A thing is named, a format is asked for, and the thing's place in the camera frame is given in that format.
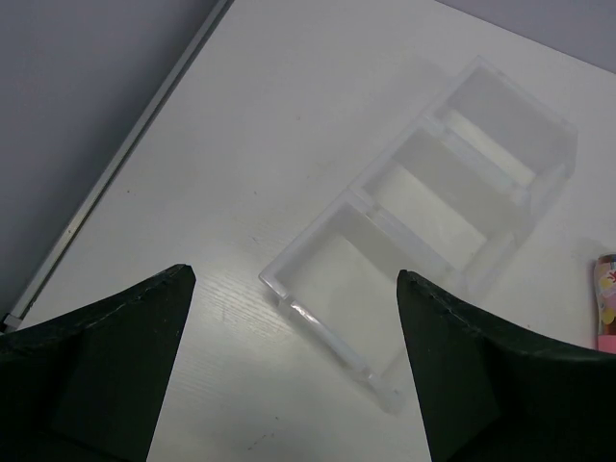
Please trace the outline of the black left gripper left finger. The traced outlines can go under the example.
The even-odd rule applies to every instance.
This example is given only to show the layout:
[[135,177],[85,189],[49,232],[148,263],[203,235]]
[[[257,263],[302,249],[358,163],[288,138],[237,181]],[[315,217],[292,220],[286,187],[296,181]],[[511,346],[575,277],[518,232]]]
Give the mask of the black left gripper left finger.
[[2,460],[146,460],[195,282],[174,265],[2,335]]

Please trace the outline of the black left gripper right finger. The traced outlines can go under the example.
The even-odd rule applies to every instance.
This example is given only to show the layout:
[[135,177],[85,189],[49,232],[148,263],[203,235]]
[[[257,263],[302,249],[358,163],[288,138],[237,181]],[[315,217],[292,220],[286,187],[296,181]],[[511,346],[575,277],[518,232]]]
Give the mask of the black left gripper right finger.
[[435,461],[611,461],[615,358],[469,304],[414,271],[398,312]]

